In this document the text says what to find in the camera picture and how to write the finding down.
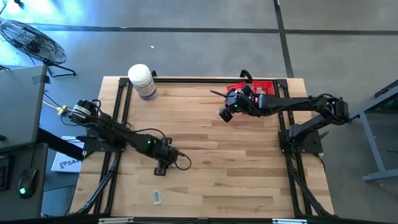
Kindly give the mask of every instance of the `gray floor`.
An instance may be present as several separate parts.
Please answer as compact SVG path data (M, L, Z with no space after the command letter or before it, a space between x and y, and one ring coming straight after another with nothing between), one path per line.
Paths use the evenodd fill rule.
M271 0L41 0L41 7L35 6L33 0L25 2L22 11L11 1L0 17L71 26L278 28ZM398 2L394 0L280 0L280 6L286 29L398 29ZM63 105L96 98L103 76L127 75L135 63L145 63L159 75L237 76L245 68L254 77L287 76L279 34L45 33L65 49L68 59L64 66L78 73L77 77L52 78L46 87L49 95ZM342 96L351 110L398 77L398 35L292 34L287 35L287 45L294 77L305 79L308 93ZM32 62L8 43L0 42L0 64L26 66ZM386 137L386 131L393 132L385 118L371 117L369 122L377 136ZM46 106L40 125L58 136L84 133L83 128L62 125ZM397 222L398 179L370 184L362 181L363 174L375 172L377 167L361 123L355 121L326 130L331 133L322 143L336 214ZM397 168L394 161L398 154L385 152L393 145L386 145L382 138L377 141L386 166ZM63 215L76 175L50 172L54 156L50 152L42 211ZM59 207L50 206L53 200L60 202Z

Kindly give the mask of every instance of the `wooden tabletop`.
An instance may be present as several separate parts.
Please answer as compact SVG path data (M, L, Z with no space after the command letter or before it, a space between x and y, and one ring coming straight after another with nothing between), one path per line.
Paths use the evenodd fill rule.
M113 113L118 80L104 77L101 109ZM306 96L301 78L287 79L290 95ZM226 92L225 83L157 83L158 97L143 101L134 90L128 122L132 129L157 128L173 138L173 145L188 155L192 168L174 167L165 177L154 176L156 161L128 147L122 154L112 216L129 217L293 217L284 155L277 140L278 119L235 114L225 123L219 116L224 99L209 90ZM124 108L122 97L119 121ZM294 112L296 123L311 118ZM98 185L103 152L83 161L71 212L77 211ZM181 165L187 161L180 160ZM333 213L325 172L319 158L303 155L307 185L323 207ZM152 191L162 203L154 205ZM103 207L108 188L103 197ZM298 191L304 211L302 193Z

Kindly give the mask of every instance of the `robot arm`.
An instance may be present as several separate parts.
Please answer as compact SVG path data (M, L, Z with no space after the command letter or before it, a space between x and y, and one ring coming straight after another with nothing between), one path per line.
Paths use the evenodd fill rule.
M126 142L128 142L137 152L158 160L155 175L166 175L167 168L176 163L178 156L186 157L185 154L171 145L172 139L167 138L161 131L151 128L138 131L130 130L125 125L112 119L110 115L102 112L92 101L80 100L70 112L69 118L72 122L93 129L98 133L98 136L78 137L83 142L96 144L97 147L95 148L97 149L102 151L120 151L121 149L123 151ZM139 134L141 131L148 130L160 132L163 138L159 139L150 134Z
M279 98L274 95L255 94L248 85L241 91L235 89L222 95L226 98L225 108L219 115L225 122L233 118L234 113L248 114L249 116L270 116L279 111L316 111L318 116L303 124L294 124L290 127L290 141L302 142L305 137L329 124L341 125L348 122L348 105L341 98L329 94L319 96Z

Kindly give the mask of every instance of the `black metal frame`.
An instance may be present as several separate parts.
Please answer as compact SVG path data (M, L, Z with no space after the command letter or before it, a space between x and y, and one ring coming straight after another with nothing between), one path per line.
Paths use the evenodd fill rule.
M254 79L250 75L250 73L247 70L242 70L239 78L162 78L158 77L156 71L152 71L152 76L154 77L154 82L155 83L252 83ZM263 81L271 81L274 84L274 89L275 93L278 97L280 97L280 88L282 88L282 91L284 93L284 97L290 97L289 95L289 89L288 89L288 84L286 79L266 79L266 78L258 78L257 80L263 80ZM131 90L132 90L132 85L129 82L128 78L120 78L119 80L119 88L118 88L118 93L116 96L116 104L115 104L115 110L114 110L114 116L113 118L115 119L118 114L119 110L119 104L120 104L120 97L121 93L123 90L123 87L125 85L129 86L129 89L127 91L127 97L126 97L126 104L124 107L123 111L123 118L122 122L126 122L127 120L127 114L128 114L128 109L129 109L129 102L131 98ZM293 113L291 111L287 112L288 114L288 119L289 123L294 124L294 117ZM280 124L280 129L285 130L285 120L284 120L284 114L283 112L278 113L278 119L279 119L279 124ZM317 202L316 198L312 195L310 190L307 188L306 180L305 180L305 173L304 173L304 168L303 168L303 162L302 162L302 157L300 153L295 153L296 155L296 161L297 161L297 171L295 169L289 169L289 166L293 166L293 161L292 161L292 153L285 153L285 159L286 159L286 164L287 164L287 175L289 178L289 184L290 184L290 193L292 196L292 205L293 205L293 210L294 210L294 215L296 219L307 219L307 220L312 220L312 223L360 223L362 220L349 220L349 219L341 219L336 216L332 216L324 209L320 204ZM104 158L104 164L103 164L103 170L106 170L107 166L109 163L109 158L106 160ZM304 205L305 205L305 213L303 213L300 210L299 206L299 200L297 197L297 189L296 189L296 183L302 188L303 192L303 198L304 198ZM111 187L109 188L109 196L108 196L108 203L113 200L113 195L114 195L114 190L115 190L115 185L111 183ZM97 201L99 207L101 205L101 198ZM111 207L106 207L105 214L110 216L111 212ZM319 217L314 217L312 215L312 208L318 213ZM187 220L194 220L195 222L198 223L210 223L210 222L218 222L218 223L272 223L271 218L170 218L170 217L134 217L132 218L134 222L185 222Z
M16 220L6 222L7 224L71 224L71 223L87 223L97 224L104 223L102 219L111 218L109 215L87 214L87 215L68 215L62 217L34 218L26 220ZM364 220L353 220L349 218L339 217L318 217L314 215L299 215L295 219L288 219L290 222L282 222L278 218L198 218L198 217L126 217L118 218L118 223L197 223L197 224L231 224L231 223L280 223L280 224L391 224L383 222L373 222Z

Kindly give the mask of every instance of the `gray desk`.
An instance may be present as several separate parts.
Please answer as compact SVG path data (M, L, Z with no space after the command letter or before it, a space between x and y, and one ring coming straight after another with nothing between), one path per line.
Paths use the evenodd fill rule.
M0 152L35 143L45 84L45 66L0 71Z
M0 221L40 217L48 148L46 143L40 143L7 152L12 158L11 179L9 189L0 192ZM32 167L38 171L36 192L31 198L22 199L18 195L18 180L22 171L30 168L32 156Z
M376 140L375 140L376 136L373 134L371 127L369 125L368 119L367 119L367 113L375 113L375 112L377 112L377 109L380 108L381 106L384 106L387 103L391 102L392 100L398 98L398 85L392 84L392 85L390 85L390 88L388 88L388 89L389 90L387 92L381 94L380 96L373 99L371 102L366 104L361 109L355 111L355 113L353 113L351 115L351 117L349 118L350 121L352 121L356 118L361 119L363 128L365 130L366 136L368 137L368 141L370 143L372 153L374 156L374 160L376 161L376 165L377 165L377 169L378 169L377 172L373 172L368 175L364 175L363 176L364 181L381 180L381 179L386 179L386 178L391 178L391 177L398 177L398 169L386 169L384 162L382 160L380 150L379 150ZM396 119L394 119L394 118L395 117L393 117L393 119L389 122L391 124L391 126L396 124ZM394 140L394 139L396 139L396 134L395 134L396 131L392 131L392 133L393 133L392 139ZM395 149L395 146L396 145L391 144L390 147L392 149Z

